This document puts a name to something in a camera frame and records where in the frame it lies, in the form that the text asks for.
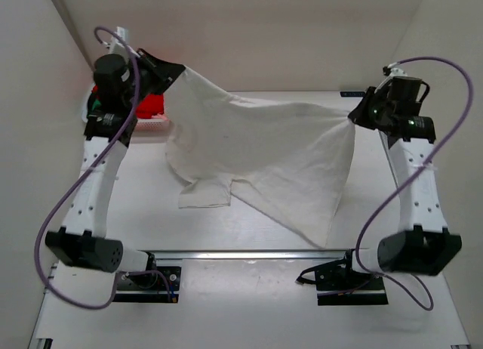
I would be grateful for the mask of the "white t shirt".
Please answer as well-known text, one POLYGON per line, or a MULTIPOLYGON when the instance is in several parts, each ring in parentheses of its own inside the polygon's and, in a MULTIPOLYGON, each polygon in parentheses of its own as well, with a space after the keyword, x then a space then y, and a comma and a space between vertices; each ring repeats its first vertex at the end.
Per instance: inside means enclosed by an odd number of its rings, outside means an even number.
POLYGON ((164 100, 174 126, 166 159, 186 182, 180 208, 218 208, 237 198, 313 245, 326 245, 355 148, 345 112, 241 97, 192 69, 164 100))

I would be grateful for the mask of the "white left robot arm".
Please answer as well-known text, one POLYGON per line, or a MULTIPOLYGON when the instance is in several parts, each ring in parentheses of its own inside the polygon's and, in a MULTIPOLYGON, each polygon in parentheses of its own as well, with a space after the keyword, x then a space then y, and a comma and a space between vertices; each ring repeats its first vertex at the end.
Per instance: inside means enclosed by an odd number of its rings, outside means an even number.
POLYGON ((45 245, 66 266, 131 272, 139 286, 149 287, 158 277, 153 256, 106 236, 112 189, 137 124, 137 118, 129 116, 136 91, 134 74, 134 65, 119 54, 96 60, 81 169, 88 176, 75 188, 60 229, 46 233, 45 245))

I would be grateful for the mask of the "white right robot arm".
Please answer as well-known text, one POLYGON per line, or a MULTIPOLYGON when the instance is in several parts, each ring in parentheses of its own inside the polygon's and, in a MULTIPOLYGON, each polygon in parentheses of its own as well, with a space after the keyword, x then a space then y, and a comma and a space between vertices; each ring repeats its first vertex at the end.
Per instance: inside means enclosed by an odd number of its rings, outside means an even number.
POLYGON ((459 235, 450 233, 442 213, 429 154, 435 147, 431 118, 420 115, 429 85, 394 69, 378 87, 370 87, 349 119, 380 133, 398 189, 398 230, 374 249, 353 252, 352 262, 338 270, 342 286, 355 289, 366 273, 411 273, 436 276, 461 250, 459 235))

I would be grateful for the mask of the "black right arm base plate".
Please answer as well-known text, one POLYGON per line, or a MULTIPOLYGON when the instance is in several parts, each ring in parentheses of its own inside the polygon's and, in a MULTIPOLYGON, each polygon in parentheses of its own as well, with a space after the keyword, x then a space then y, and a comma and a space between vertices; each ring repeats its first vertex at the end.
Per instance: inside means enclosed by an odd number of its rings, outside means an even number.
POLYGON ((354 271, 353 249, 343 258, 303 270, 296 278, 299 285, 316 289, 318 306, 383 306, 387 305, 383 279, 370 273, 354 271))

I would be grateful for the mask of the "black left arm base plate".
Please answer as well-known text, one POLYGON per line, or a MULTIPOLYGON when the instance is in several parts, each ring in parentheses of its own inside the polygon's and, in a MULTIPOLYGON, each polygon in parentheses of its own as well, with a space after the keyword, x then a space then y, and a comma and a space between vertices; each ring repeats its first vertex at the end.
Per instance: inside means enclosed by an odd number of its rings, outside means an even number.
POLYGON ((177 304, 182 283, 182 261, 157 259, 158 274, 123 276, 117 284, 115 303, 177 304))

